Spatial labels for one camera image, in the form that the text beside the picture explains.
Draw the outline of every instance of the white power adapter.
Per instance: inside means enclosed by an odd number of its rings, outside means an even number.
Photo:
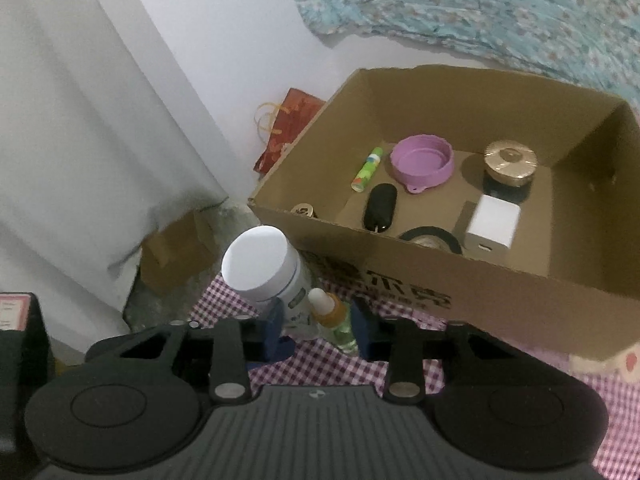
[[[482,195],[466,228],[468,255],[491,263],[503,263],[516,233],[520,206]]]

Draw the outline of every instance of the black car key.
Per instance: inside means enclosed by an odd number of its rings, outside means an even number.
[[[393,184],[378,184],[371,190],[364,211],[364,228],[381,233],[391,227],[396,209],[398,190]]]

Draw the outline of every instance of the blue floral cloth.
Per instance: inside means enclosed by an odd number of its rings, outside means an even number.
[[[295,0],[315,34],[404,36],[613,92],[640,110],[640,0]]]

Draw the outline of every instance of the purple bowl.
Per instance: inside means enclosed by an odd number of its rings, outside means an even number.
[[[391,152],[395,178],[409,193],[439,186],[453,174],[453,148],[435,135],[414,135],[401,140]]]

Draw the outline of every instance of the purple gingham cloth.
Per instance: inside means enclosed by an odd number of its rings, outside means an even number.
[[[362,293],[329,282],[323,282],[323,285],[344,300],[356,292]],[[421,328],[443,330],[445,327],[443,320],[424,312],[385,300],[370,299],[373,310],[382,316],[408,317]],[[193,307],[191,319],[203,326],[213,326],[222,317],[239,314],[254,316],[256,313],[218,275]],[[521,348],[567,371],[566,356]],[[347,357],[317,339],[296,345],[295,354],[286,361],[251,370],[249,377],[254,391],[263,384],[373,384],[381,395],[385,373],[386,364]],[[444,386],[442,368],[437,361],[424,361],[424,377],[427,393],[435,393]],[[581,374],[577,378],[600,394],[609,411],[609,431],[593,461],[594,467],[608,480],[640,480],[640,384],[627,384],[617,376]]]

